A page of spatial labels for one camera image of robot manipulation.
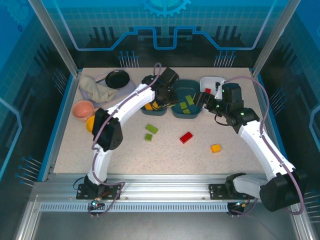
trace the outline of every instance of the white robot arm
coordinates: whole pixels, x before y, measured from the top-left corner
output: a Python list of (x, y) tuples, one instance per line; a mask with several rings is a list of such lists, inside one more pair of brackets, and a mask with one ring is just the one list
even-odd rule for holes
[[(121, 126), (123, 126), (135, 112), (154, 99), (159, 106), (164, 107), (177, 103), (178, 98), (171, 89), (171, 86), (175, 80), (179, 79), (179, 76), (173, 70), (167, 68), (154, 87), (148, 87), (142, 93), (136, 94), (139, 90), (147, 86), (146, 84), (150, 82), (150, 79), (153, 79), (152, 76), (148, 76), (149, 81), (148, 79), (146, 81), (146, 78), (135, 92), (122, 102), (109, 108), (107, 111), (103, 109), (97, 111), (92, 132), (95, 137), (102, 122), (107, 118), (105, 114), (108, 115), (108, 112), (112, 113), (117, 110), (113, 116), (113, 122), (111, 120), (106, 127), (105, 136), (100, 137), (100, 141), (98, 140), (96, 144), (96, 151), (98, 151), (97, 158), (94, 162), (93, 169), (90, 170), (85, 178), (85, 183), (87, 182), (89, 186), (98, 186), (101, 182), (107, 180), (110, 158), (114, 149), (118, 147), (122, 141)], [(244, 108), (243, 106), (244, 102), (241, 97), (241, 88), (239, 85), (237, 83), (222, 83), (218, 88), (216, 96), (206, 92), (197, 93), (193, 98), (194, 103), (199, 107), (205, 105), (205, 108), (211, 113), (219, 117), (225, 117), (228, 125), (232, 126), (235, 132), (239, 134), (252, 149), (266, 175), (266, 179), (252, 178), (245, 173), (231, 175), (226, 179), (225, 185), (227, 189), (230, 192), (245, 193), (261, 199), (264, 206), (271, 212), (298, 203), (299, 197), (292, 182), (290, 182), (288, 173), (261, 138), (258, 116), (251, 108)], [(132, 95), (135, 96), (118, 109), (119, 105), (124, 103)], [(295, 170), (295, 167), (280, 153), (266, 132), (263, 131), (263, 135), (271, 148), (284, 162), (282, 164), (285, 164), (294, 174), (299, 182), (300, 188), (304, 191), (306, 175), (303, 172)]]

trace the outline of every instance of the towel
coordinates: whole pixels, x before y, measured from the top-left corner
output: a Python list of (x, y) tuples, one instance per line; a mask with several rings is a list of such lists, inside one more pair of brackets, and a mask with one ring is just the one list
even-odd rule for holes
[(89, 76), (82, 76), (80, 88), (88, 93), (88, 97), (96, 103), (110, 102), (119, 90), (103, 86)]

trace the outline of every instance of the red block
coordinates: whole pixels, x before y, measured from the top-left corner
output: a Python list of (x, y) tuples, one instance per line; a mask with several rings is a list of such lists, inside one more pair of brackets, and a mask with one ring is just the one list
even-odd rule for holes
[(193, 135), (188, 131), (185, 135), (183, 135), (180, 138), (180, 141), (185, 144), (187, 141), (189, 141), (191, 138), (193, 137)]

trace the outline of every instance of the gear logo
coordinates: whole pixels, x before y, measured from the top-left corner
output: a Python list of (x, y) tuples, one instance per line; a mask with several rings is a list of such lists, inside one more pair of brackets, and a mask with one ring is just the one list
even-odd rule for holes
[(0, 0), (0, 7), (5, 6), (11, 17), (18, 23), (22, 24), (27, 20), (29, 7), (27, 0)]
[(180, 14), (180, 10), (186, 10), (187, 4), (191, 4), (191, 0), (141, 0), (144, 5), (144, 10), (149, 10), (150, 14), (155, 14), (157, 17), (168, 15), (173, 17), (175, 14)]

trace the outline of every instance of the speckled tabletop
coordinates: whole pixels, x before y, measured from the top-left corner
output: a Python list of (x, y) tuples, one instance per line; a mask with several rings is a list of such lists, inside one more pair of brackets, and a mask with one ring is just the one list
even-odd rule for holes
[[(96, 77), (114, 68), (84, 68), (82, 76)], [(250, 77), (248, 68), (184, 68), (173, 67), (180, 79), (200, 81), (205, 76), (230, 79), (236, 76)], [(152, 74), (152, 68), (126, 68), (136, 85)], [(244, 105), (254, 109), (260, 119), (262, 113), (251, 81), (235, 81), (242, 89)], [(113, 106), (123, 99), (108, 103)], [(82, 100), (77, 90), (74, 103)], [(159, 129), (152, 141), (145, 141), (151, 124)], [(186, 144), (180, 137), (191, 132), (193, 138)], [(232, 174), (238, 172), (263, 173), (263, 169), (247, 143), (235, 133), (232, 127), (215, 123), (214, 115), (201, 112), (195, 119), (175, 118), (168, 109), (163, 116), (149, 116), (140, 110), (122, 127), (123, 142), (114, 151), (108, 173), (110, 174)], [(93, 151), (93, 135), (86, 130), (86, 124), (70, 113), (54, 173), (85, 174), (90, 170)], [(211, 145), (220, 144), (221, 152), (213, 154)]]

